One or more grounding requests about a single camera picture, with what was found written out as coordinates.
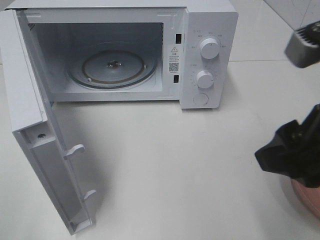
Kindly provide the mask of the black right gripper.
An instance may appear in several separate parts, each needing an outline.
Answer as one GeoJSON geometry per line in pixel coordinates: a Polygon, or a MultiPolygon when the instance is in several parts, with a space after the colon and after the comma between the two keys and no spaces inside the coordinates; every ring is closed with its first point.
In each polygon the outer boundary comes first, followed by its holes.
{"type": "Polygon", "coordinates": [[[273,146],[254,153],[263,171],[287,176],[307,188],[320,186],[320,104],[305,120],[292,120],[276,130],[273,146]]]}

